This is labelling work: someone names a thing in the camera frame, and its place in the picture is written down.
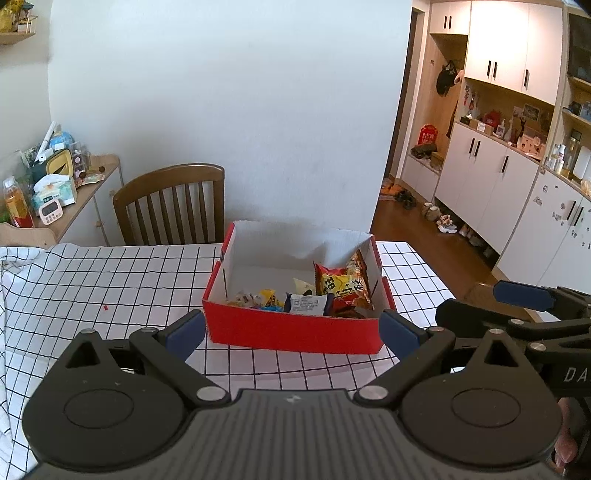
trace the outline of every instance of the storage box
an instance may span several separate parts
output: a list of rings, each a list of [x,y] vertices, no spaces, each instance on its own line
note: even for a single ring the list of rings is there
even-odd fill
[[[492,135],[493,128],[479,120],[470,120],[470,127],[487,135]]]
[[[344,267],[361,250],[369,279],[373,317],[342,319],[268,312],[227,305],[241,290],[294,291],[294,278],[314,284],[314,265]],[[212,341],[252,348],[315,353],[373,354],[382,348],[378,317],[394,309],[373,235],[287,223],[239,221],[230,225],[222,259],[203,295]]]

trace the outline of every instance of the black handle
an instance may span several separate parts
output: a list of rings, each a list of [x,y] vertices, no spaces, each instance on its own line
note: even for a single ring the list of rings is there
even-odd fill
[[[577,205],[577,202],[573,202],[573,206],[570,208],[569,216],[566,217],[567,222],[570,220],[570,216],[573,214],[573,210],[574,210],[575,205]]]
[[[579,223],[579,219],[581,218],[581,213],[583,213],[584,207],[581,207],[581,209],[579,210],[579,214],[577,215],[577,219],[574,221],[574,226],[577,226],[577,223]]]

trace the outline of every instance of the white wall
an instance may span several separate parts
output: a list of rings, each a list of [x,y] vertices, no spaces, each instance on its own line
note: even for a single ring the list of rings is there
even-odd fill
[[[0,46],[0,181],[20,169],[15,150],[43,140],[50,124],[47,91],[51,0],[35,0],[37,35]]]
[[[51,113],[126,180],[226,169],[226,221],[367,231],[411,0],[54,0]]]

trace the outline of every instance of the wall-mounted cabinet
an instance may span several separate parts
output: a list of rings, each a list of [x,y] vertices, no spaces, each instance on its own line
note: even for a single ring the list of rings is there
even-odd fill
[[[491,37],[490,25],[510,34]],[[562,57],[562,9],[520,2],[472,2],[466,77],[554,105]]]
[[[470,3],[445,2],[432,4],[429,33],[468,35],[470,33]]]

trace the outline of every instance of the checkered tablecloth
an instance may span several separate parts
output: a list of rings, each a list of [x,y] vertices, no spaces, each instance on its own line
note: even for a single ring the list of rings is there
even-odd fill
[[[452,294],[408,244],[379,242],[378,250],[397,310],[419,327],[434,325],[436,306]],[[0,478],[20,478],[35,466],[22,409],[76,333],[91,327],[115,339],[146,325],[173,323],[202,306],[219,256],[220,245],[211,244],[0,248],[0,374],[6,367],[0,377],[6,385],[0,392]],[[187,360],[233,396],[241,388],[352,393],[396,362],[385,346],[377,355],[322,355],[219,345],[208,338]]]

